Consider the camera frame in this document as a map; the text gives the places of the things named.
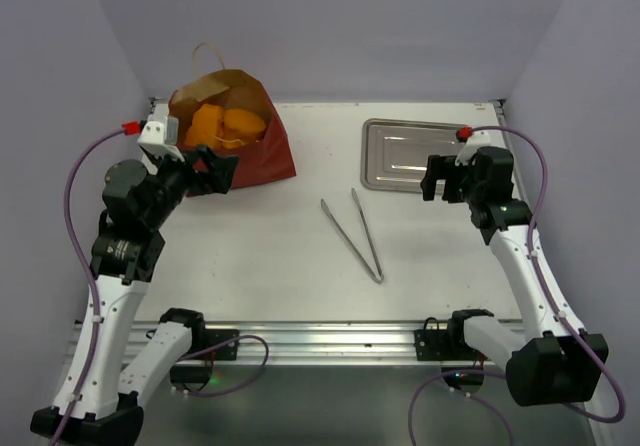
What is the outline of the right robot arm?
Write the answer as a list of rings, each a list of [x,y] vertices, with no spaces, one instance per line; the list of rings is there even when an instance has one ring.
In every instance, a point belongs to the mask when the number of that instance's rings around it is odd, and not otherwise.
[[[520,406],[568,404],[590,400],[600,380],[599,363],[609,349],[604,337],[590,334],[565,304],[549,268],[528,204],[514,197],[514,159],[504,148],[479,148],[467,162],[432,155],[420,183],[424,200],[435,197],[465,203],[471,222],[502,267],[519,308],[524,334],[518,336],[485,309],[453,312],[445,345],[451,355],[468,358],[478,351],[506,377]]]

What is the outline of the oval fake bread loaf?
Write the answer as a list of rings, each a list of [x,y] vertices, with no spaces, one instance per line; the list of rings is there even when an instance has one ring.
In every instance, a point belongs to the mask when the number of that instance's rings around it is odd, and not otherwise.
[[[261,141],[267,125],[258,115],[244,109],[224,112],[222,145],[227,149],[239,148]]]

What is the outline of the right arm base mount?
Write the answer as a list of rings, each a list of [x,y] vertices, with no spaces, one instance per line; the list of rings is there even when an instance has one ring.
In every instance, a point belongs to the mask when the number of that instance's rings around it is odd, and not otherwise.
[[[482,370],[486,357],[468,346],[456,343],[449,333],[446,322],[428,317],[422,326],[413,331],[416,359],[421,362],[438,362],[442,372],[454,371],[443,378],[451,388],[465,393],[478,392],[484,376],[460,373],[460,370]]]

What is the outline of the aluminium mounting rail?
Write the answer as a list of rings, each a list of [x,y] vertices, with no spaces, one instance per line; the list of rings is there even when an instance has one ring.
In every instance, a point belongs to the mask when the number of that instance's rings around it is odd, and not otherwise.
[[[210,330],[237,330],[237,334],[262,337],[269,345],[271,366],[414,366],[418,364],[492,365],[480,361],[479,353],[462,359],[455,356],[433,356],[418,361],[415,330],[423,321],[410,322],[208,322]],[[131,362],[148,342],[152,322],[136,321],[129,333],[122,364]],[[259,365],[264,357],[261,343],[240,340],[236,359],[224,365]]]

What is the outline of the red paper bag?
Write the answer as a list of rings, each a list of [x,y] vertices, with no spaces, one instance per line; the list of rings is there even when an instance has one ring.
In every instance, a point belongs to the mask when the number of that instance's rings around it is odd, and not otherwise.
[[[288,135],[263,84],[242,69],[229,68],[221,54],[219,68],[205,73],[191,53],[196,79],[176,89],[169,115],[179,122],[177,146],[185,155],[200,145],[220,157],[239,159],[232,187],[243,189],[296,176]]]

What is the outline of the metal tray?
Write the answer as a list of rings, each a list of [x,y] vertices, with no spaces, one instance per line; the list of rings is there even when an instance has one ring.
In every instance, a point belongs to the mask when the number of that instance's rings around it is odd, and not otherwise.
[[[361,184],[377,191],[420,193],[431,155],[457,155],[460,124],[371,118],[363,124]]]

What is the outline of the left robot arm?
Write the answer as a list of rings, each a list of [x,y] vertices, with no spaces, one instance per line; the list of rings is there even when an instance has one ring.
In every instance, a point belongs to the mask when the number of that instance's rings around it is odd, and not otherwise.
[[[105,175],[105,209],[91,249],[91,294],[67,378],[53,404],[33,414],[30,429],[51,444],[132,445],[144,408],[181,358],[197,358],[208,345],[204,318],[171,308],[153,338],[129,364],[124,354],[137,310],[164,248],[160,229],[182,199],[197,192],[227,193],[239,164],[199,146],[205,166],[167,156],[150,173],[124,160]]]

